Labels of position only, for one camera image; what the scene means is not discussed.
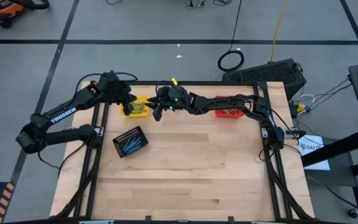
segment wooden tabletop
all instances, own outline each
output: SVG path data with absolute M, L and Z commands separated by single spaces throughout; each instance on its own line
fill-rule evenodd
M 155 86 L 132 85 L 132 94 L 155 95 Z M 206 97 L 251 95 L 251 86 L 185 86 Z M 272 108 L 292 126 L 282 83 L 268 83 Z M 73 126 L 90 123 L 93 110 L 75 114 Z M 284 128 L 274 117 L 278 126 Z M 149 145 L 120 159 L 112 139 L 140 126 Z M 285 143 L 298 148 L 296 141 Z M 65 156 L 81 145 L 69 142 Z M 273 207 L 259 123 L 243 116 L 217 118 L 214 111 L 193 116 L 186 111 L 167 111 L 160 122 L 151 112 L 146 118 L 127 118 L 111 105 L 99 167 L 92 219 L 226 221 L 273 221 Z M 306 213 L 314 216 L 299 153 L 281 150 L 289 191 Z M 78 188 L 85 149 L 64 165 L 53 200 L 57 214 Z M 282 217 L 282 194 L 277 188 Z M 86 200 L 82 214 L 85 214 Z

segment black plastic crate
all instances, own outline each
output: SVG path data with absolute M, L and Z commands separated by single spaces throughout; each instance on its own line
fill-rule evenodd
M 135 151 L 131 151 L 131 152 L 125 152 L 124 151 L 124 147 L 127 144 L 127 142 L 131 139 L 140 139 L 140 147 L 138 149 L 136 149 Z M 146 146 L 149 142 L 146 139 L 146 136 L 144 135 L 142 129 L 140 128 L 140 126 L 133 128 L 127 132 L 125 132 L 124 134 L 114 138 L 112 140 L 112 142 L 114 143 L 114 146 L 117 149 L 117 152 L 119 154 L 119 157 L 125 157 L 128 156 L 130 154 L 132 154 L 133 152 L 138 151 L 139 149 L 142 149 L 144 146 Z

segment black aluminum frame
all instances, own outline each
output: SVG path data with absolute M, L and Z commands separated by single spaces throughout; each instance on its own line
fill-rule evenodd
M 137 81 L 137 82 L 132 82 L 131 85 L 157 85 L 158 81 Z M 211 81 L 181 81 L 178 82 L 179 85 L 201 85 L 201 86 L 253 86 L 254 87 L 254 94 L 255 95 L 259 95 L 259 88 L 261 88 L 263 90 L 264 93 L 264 97 L 267 98 L 268 100 L 270 100 L 269 98 L 269 93 L 267 91 L 266 85 L 262 86 L 258 86 L 258 83 L 256 82 L 240 82 L 240 83 L 226 83 L 226 82 L 211 82 Z M 95 107 L 94 112 L 93 112 L 93 117 L 92 117 L 92 124 L 93 126 L 96 125 L 97 119 L 98 119 L 98 114 L 99 114 L 99 105 L 97 107 Z M 104 112 L 103 112 L 103 117 L 102 117 L 102 125 L 101 127 L 105 128 L 106 127 L 106 123 L 107 123 L 107 115 L 108 115 L 108 105 L 104 106 Z M 96 153 L 99 153 L 99 155 L 101 154 L 101 148 L 103 147 L 103 141 L 102 140 L 102 144 L 100 147 L 98 147 L 96 149 Z M 83 183 L 83 180 L 85 180 L 85 177 L 87 175 L 88 172 L 88 167 L 89 167 L 89 163 L 91 160 L 91 150 L 87 148 L 86 149 L 86 154 L 85 154 L 85 159 L 84 159 L 84 163 L 83 163 L 83 170 L 81 171 L 81 180 L 80 180 L 80 184 Z M 272 163 L 272 160 L 269 156 L 269 150 L 264 150 L 265 152 L 265 162 L 267 163 Z M 275 157 L 276 157 L 276 162 L 277 162 L 277 172 L 279 174 L 280 179 L 282 180 L 283 184 L 285 187 L 287 187 L 286 181 L 285 181 L 285 174 L 284 174 L 284 169 L 283 169 L 283 163 L 282 163 L 282 158 L 281 158 L 281 154 L 280 151 L 276 151 L 275 153 Z M 86 217 L 91 217 L 92 214 L 92 207 L 93 207 L 93 200 L 94 200 L 94 194 L 95 194 L 95 190 L 96 190 L 96 181 L 98 178 L 98 173 L 96 172 L 96 175 L 94 177 L 94 179 L 92 180 L 91 184 L 91 188 L 89 190 L 89 197 L 88 197 L 88 203 L 86 206 Z M 268 181 L 269 181 L 269 187 L 270 187 L 270 194 L 272 197 L 272 205 L 273 205 L 273 213 L 274 213 L 274 217 L 275 220 L 279 220 L 281 219 L 281 215 L 280 215 L 280 206 L 278 204 L 278 198 L 277 198 L 277 190 L 276 190 L 276 186 L 275 186 L 275 182 L 273 181 L 273 179 L 268 175 Z M 292 219 L 292 211 L 291 211 L 291 206 L 288 203 L 288 200 L 283 197 L 283 202 L 284 202 L 284 206 L 285 206 L 285 213 L 287 218 Z M 81 203 L 82 203 L 82 196 L 80 197 L 80 199 L 78 200 L 76 207 L 75 207 L 75 212 L 74 212 L 74 217 L 77 217 L 80 215 L 80 210 L 81 210 Z M 133 223 L 133 222 L 139 222 L 139 221 L 135 221 L 135 220 L 120 220 L 120 222 L 123 223 Z

